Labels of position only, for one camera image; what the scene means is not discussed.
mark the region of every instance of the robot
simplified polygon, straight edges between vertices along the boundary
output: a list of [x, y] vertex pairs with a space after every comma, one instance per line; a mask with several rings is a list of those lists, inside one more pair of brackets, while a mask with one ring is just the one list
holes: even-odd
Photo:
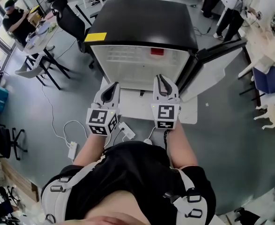
[[[86, 124], [91, 133], [109, 136], [119, 122], [120, 85], [113, 82], [96, 93], [87, 112]], [[151, 104], [155, 126], [158, 129], [175, 129], [180, 113], [178, 87], [169, 78], [159, 74], [154, 79]]]

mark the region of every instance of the black shirt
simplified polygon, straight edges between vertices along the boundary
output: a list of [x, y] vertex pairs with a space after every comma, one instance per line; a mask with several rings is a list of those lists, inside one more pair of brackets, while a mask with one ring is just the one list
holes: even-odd
[[[16, 7], [11, 14], [5, 14], [2, 21], [4, 29], [8, 31], [12, 25], [16, 24], [22, 18], [23, 13], [23, 9]], [[15, 29], [12, 33], [15, 36], [15, 38], [25, 46], [26, 37], [29, 33], [34, 31], [35, 27], [27, 19], [24, 19], [20, 26], [17, 29]]]
[[[165, 192], [185, 196], [184, 183], [179, 172], [170, 169], [165, 150], [143, 142], [123, 142], [105, 153], [106, 158], [96, 165], [71, 191], [67, 202], [66, 220], [84, 219], [86, 213], [107, 195], [125, 190], [132, 193], [151, 225], [176, 224], [177, 209]], [[50, 180], [74, 176], [83, 167], [70, 165]], [[204, 170], [197, 166], [182, 170], [206, 199], [208, 225], [215, 214], [216, 198]]]

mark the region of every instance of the shelf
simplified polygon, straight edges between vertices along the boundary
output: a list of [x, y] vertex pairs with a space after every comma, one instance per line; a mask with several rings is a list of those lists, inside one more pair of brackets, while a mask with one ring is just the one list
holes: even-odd
[[165, 49], [164, 55], [151, 55], [150, 47], [109, 46], [108, 62], [134, 63], [153, 66], [178, 66], [178, 51]]

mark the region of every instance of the person sitting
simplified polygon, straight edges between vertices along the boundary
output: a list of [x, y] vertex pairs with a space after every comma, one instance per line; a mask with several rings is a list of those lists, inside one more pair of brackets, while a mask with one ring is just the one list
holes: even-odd
[[[26, 46], [26, 38], [29, 33], [35, 31], [35, 27], [27, 20], [28, 10], [20, 9], [15, 6], [15, 0], [8, 0], [4, 4], [4, 9], [6, 11], [3, 17], [3, 27], [6, 31], [11, 32], [14, 37], [20, 42], [24, 47]], [[47, 50], [52, 50], [54, 46], [47, 46]]]

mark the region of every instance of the cap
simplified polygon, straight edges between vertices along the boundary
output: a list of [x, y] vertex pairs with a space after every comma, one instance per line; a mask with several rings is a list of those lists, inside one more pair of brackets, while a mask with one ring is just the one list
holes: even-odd
[[18, 0], [8, 0], [5, 4], [4, 4], [4, 9], [5, 10], [8, 10], [11, 6], [14, 6], [15, 3], [17, 2]]

